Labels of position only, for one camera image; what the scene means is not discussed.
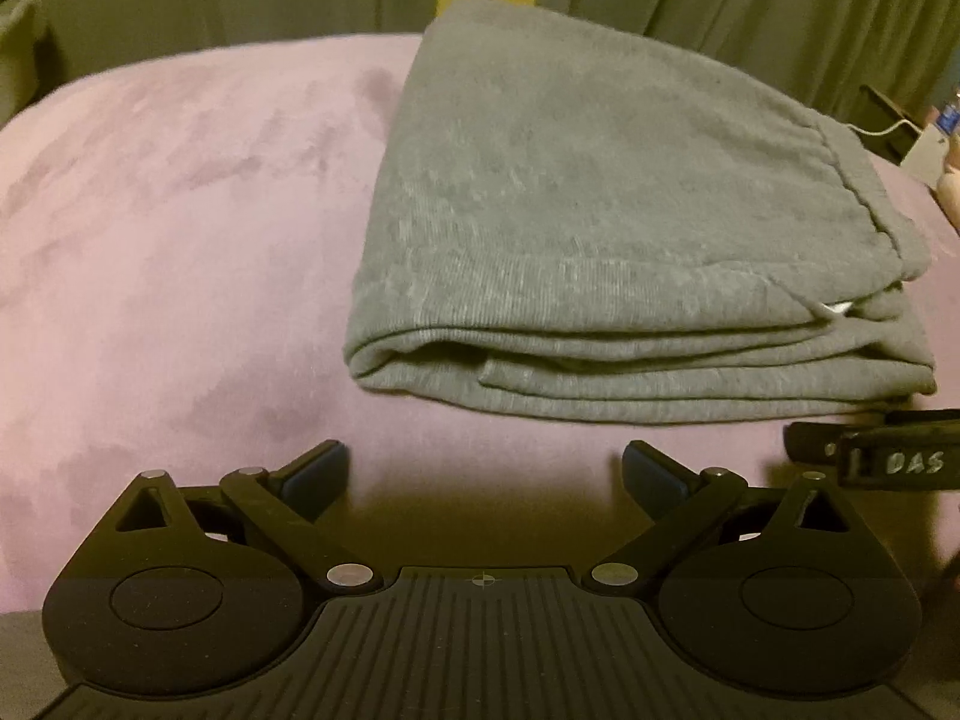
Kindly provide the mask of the pink plush toy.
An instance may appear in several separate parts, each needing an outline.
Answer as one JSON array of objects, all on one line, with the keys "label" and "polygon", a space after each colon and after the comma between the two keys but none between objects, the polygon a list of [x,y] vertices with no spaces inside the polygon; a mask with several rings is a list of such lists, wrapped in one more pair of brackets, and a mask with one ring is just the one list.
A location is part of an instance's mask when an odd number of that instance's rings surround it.
[{"label": "pink plush toy", "polygon": [[935,199],[953,229],[960,232],[960,172],[947,166],[935,186]]}]

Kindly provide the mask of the pink plush bed blanket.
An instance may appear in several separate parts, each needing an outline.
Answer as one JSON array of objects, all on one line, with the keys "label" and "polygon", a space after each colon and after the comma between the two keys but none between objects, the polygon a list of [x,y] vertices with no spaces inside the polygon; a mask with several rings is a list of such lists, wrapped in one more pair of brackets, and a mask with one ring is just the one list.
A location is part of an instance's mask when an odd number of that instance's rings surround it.
[{"label": "pink plush bed blanket", "polygon": [[584,569],[646,520],[636,429],[371,394],[343,360],[374,177],[418,37],[181,54],[2,132],[2,606],[34,610],[127,483],[208,484],[325,439],[329,538],[381,571]]}]

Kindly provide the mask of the plastic bottle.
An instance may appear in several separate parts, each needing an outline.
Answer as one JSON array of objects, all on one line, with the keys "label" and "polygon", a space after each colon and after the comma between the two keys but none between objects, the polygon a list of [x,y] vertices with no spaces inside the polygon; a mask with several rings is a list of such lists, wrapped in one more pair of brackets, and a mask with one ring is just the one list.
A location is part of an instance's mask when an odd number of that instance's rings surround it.
[{"label": "plastic bottle", "polygon": [[934,125],[942,135],[950,137],[957,130],[958,122],[960,122],[960,88],[956,86],[939,107]]}]

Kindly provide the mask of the grey sweatpants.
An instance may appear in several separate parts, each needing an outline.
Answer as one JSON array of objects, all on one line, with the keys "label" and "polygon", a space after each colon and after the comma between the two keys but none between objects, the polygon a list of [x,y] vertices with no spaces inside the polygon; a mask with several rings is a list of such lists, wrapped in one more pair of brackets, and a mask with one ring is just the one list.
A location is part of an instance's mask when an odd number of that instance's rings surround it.
[{"label": "grey sweatpants", "polygon": [[631,424],[935,390],[929,249],[848,127],[690,50],[457,0],[377,173],[345,362],[366,390]]}]

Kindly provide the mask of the white charger box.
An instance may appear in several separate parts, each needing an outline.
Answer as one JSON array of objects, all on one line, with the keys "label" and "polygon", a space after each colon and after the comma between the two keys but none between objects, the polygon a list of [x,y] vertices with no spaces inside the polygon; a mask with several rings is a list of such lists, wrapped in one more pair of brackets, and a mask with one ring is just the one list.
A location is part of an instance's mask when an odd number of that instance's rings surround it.
[{"label": "white charger box", "polygon": [[944,174],[950,137],[935,124],[929,124],[901,160],[901,171],[934,190]]}]

